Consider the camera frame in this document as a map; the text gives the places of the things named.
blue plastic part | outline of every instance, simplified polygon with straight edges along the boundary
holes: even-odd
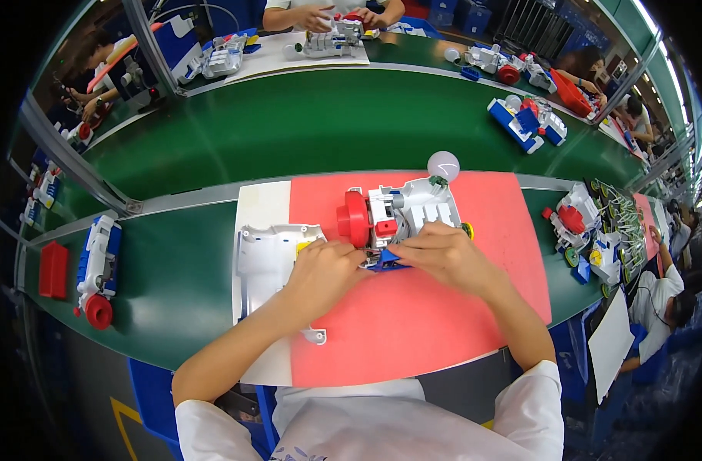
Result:
[[[481,78],[481,75],[474,69],[471,69],[470,67],[464,67],[463,69],[461,69],[461,75],[475,82],[478,82],[479,78]]]
[[[394,269],[405,269],[410,267],[409,265],[397,263],[399,259],[400,257],[396,254],[393,254],[387,249],[383,249],[382,252],[379,253],[379,262],[369,269],[374,272],[387,272],[393,271]]]
[[[489,113],[501,124],[505,130],[512,136],[512,138],[520,144],[520,147],[527,152],[529,151],[533,146],[535,146],[535,140],[532,138],[528,138],[525,142],[523,142],[520,139],[520,136],[514,132],[512,128],[509,127],[509,123],[512,122],[512,119],[514,118],[512,114],[510,114],[507,109],[504,108],[504,106],[501,105],[501,103],[495,103],[492,105],[492,107],[489,109]]]
[[[261,43],[254,43],[253,45],[246,45],[243,47],[243,54],[250,55],[254,51],[257,51],[259,48],[261,48]]]
[[[579,255],[579,264],[571,270],[571,275],[573,275],[579,283],[586,285],[589,283],[589,274],[591,274],[589,261],[587,261],[584,256]]]
[[[520,126],[523,127],[523,129],[521,130],[522,134],[535,133],[540,128],[538,118],[535,116],[535,113],[530,107],[521,109],[520,111],[518,111],[517,114],[514,115],[514,117],[518,120]]]

red cylinder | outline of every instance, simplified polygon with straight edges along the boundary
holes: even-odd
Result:
[[[355,190],[349,190],[344,195],[346,204],[335,210],[338,222],[338,234],[349,238],[356,248],[363,248],[368,243],[369,229],[368,209],[366,200]]]

hair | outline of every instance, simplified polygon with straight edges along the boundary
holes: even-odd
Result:
[[[643,103],[641,103],[640,99],[635,95],[631,95],[627,98],[626,106],[625,111],[631,116],[640,116],[643,113]]]
[[[567,71],[574,77],[592,80],[594,72],[592,72],[591,67],[600,60],[603,61],[604,57],[599,47],[597,45],[589,45],[566,53],[558,60],[555,67],[556,69]]]
[[[79,52],[74,58],[74,63],[80,70],[87,67],[87,63],[95,55],[98,47],[111,44],[110,34],[102,28],[97,28],[93,32],[88,33],[82,40],[79,47]]]
[[[681,306],[681,309],[678,311],[676,310],[677,301]],[[694,308],[696,304],[697,297],[689,290],[684,290],[676,295],[676,299],[674,300],[673,320],[676,322],[677,327],[681,328],[687,325],[689,319],[692,318],[692,315],[694,315]]]

white paper sheet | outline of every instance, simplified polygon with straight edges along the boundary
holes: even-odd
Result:
[[[268,182],[243,186],[238,192],[236,227],[232,236],[237,238],[241,227],[251,225],[267,228],[290,222],[291,181]],[[233,324],[241,316],[241,280],[233,267]],[[291,386],[292,364],[290,360],[290,339],[282,338],[264,351],[259,359],[241,377],[242,383],[264,386]]]
[[[360,50],[358,56],[335,56],[328,58],[300,58],[287,60],[282,54],[284,45],[294,45],[305,42],[305,32],[287,32],[283,34],[261,37],[257,43],[261,48],[249,55],[243,55],[241,69],[235,74],[228,75],[223,83],[234,82],[259,74],[269,74],[284,69],[312,66],[368,66],[366,50]]]
[[[623,361],[630,352],[635,337],[630,332],[630,319],[627,317],[627,303],[622,287],[615,295],[599,327],[589,338],[589,352],[594,368],[596,383],[596,403],[602,403],[610,390]]]

light bulb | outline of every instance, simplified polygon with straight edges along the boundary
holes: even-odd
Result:
[[[448,151],[438,151],[428,160],[428,174],[440,176],[448,182],[456,179],[460,170],[458,159]]]
[[[446,48],[445,51],[443,51],[443,57],[445,60],[455,63],[457,59],[461,58],[461,53],[459,53],[456,48]]]

